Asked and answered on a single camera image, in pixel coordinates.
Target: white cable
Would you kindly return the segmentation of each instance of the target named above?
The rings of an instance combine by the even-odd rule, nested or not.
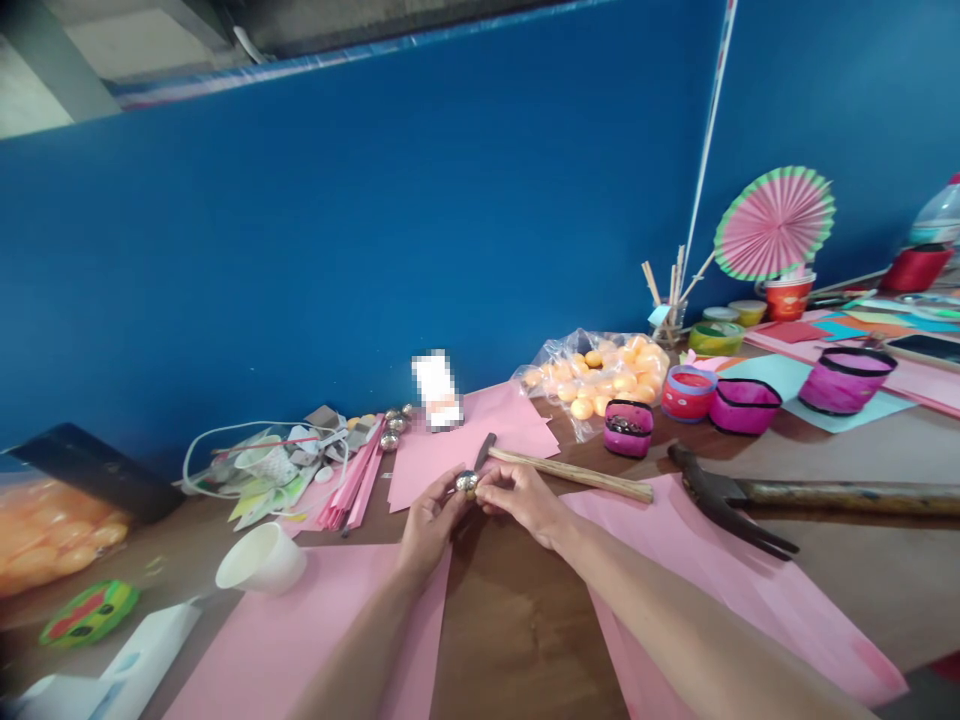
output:
[[[214,433],[224,432],[224,431],[226,431],[226,430],[237,430],[237,429],[239,429],[239,428],[250,427],[250,426],[252,426],[252,425],[268,425],[268,426],[269,426],[269,425],[305,425],[305,426],[311,427],[311,428],[313,428],[314,430],[317,430],[317,431],[319,431],[319,432],[321,432],[321,433],[330,433],[330,435],[336,435],[337,433],[340,432],[339,429],[338,429],[338,430],[331,430],[330,428],[319,427],[319,426],[317,426],[317,425],[313,425],[313,424],[308,423],[308,422],[281,422],[281,421],[276,421],[276,422],[274,422],[274,421],[270,421],[270,420],[254,420],[254,421],[248,422],[248,423],[240,423],[239,425],[226,425],[226,426],[224,426],[224,427],[214,428],[213,430],[207,430],[207,432],[202,433],[202,434],[200,434],[200,435],[197,435],[197,437],[195,437],[195,438],[193,439],[193,442],[190,443],[190,447],[187,448],[187,454],[186,454],[186,456],[183,458],[183,469],[182,469],[183,484],[184,484],[184,486],[186,486],[187,488],[189,488],[189,489],[192,490],[193,492],[200,493],[201,495],[208,495],[208,496],[210,496],[210,497],[220,498],[220,499],[223,499],[223,500],[237,500],[237,499],[239,499],[239,498],[240,498],[240,491],[231,492],[231,493],[229,493],[229,494],[228,494],[228,493],[213,493],[213,492],[210,492],[209,490],[204,490],[202,487],[200,487],[200,484],[199,484],[199,483],[194,483],[194,482],[190,479],[190,475],[189,475],[189,473],[190,473],[190,456],[193,455],[193,450],[194,450],[194,448],[196,448],[197,443],[200,442],[203,438],[207,437],[207,435],[213,435]],[[302,509],[302,510],[299,510],[299,511],[296,512],[296,513],[281,513],[281,512],[275,512],[275,513],[271,513],[271,514],[273,514],[273,515],[280,515],[280,516],[283,516],[283,517],[290,517],[290,516],[292,516],[292,515],[300,515],[301,513],[304,513],[304,512],[306,512],[306,511],[308,511],[308,510],[312,510],[314,507],[316,507],[316,506],[319,505],[320,503],[326,502],[327,499],[328,499],[331,495],[333,495],[333,493],[335,493],[337,490],[339,490],[339,489],[343,486],[344,482],[345,482],[346,479],[347,479],[347,461],[349,460],[349,457],[350,457],[350,448],[349,448],[349,446],[347,445],[347,440],[346,440],[345,437],[343,437],[343,438],[341,438],[341,439],[339,439],[339,440],[335,440],[334,442],[339,442],[339,443],[342,443],[342,444],[343,444],[343,458],[344,458],[344,460],[343,460],[343,465],[341,466],[341,469],[340,469],[340,482],[337,483],[336,487],[332,488],[332,489],[330,490],[330,492],[328,492],[328,493],[327,493],[326,495],[324,495],[321,499],[317,500],[315,503],[313,503],[312,505],[310,505],[310,507],[304,508],[304,509]],[[284,495],[284,497],[287,497],[286,491],[285,491],[282,487],[281,487],[281,488],[277,488],[277,489],[280,490],[280,492]]]

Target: paper fan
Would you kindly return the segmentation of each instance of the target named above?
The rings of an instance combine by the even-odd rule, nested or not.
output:
[[[777,168],[750,183],[723,214],[717,263],[738,280],[770,280],[804,265],[830,237],[830,183],[805,167]]]

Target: plastic bottle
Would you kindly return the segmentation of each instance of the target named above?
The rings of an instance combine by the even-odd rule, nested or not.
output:
[[[960,173],[928,202],[910,230],[909,245],[940,243],[947,247],[960,238]]]

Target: blue wall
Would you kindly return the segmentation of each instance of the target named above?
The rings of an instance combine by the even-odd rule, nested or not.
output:
[[[642,328],[722,12],[622,0],[0,143],[0,446],[72,420],[173,477],[211,427],[410,398],[424,347],[472,390]]]
[[[957,0],[740,0],[695,236],[696,262],[756,177],[806,165],[833,180],[818,285],[882,270],[960,172]],[[697,306],[748,285],[714,268]]]

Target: hammer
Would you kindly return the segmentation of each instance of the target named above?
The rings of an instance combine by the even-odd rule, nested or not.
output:
[[[707,472],[680,443],[667,449],[700,511],[721,528],[781,560],[800,548],[754,525],[736,509],[841,510],[899,517],[960,517],[960,487],[930,483],[784,482],[736,480]]]

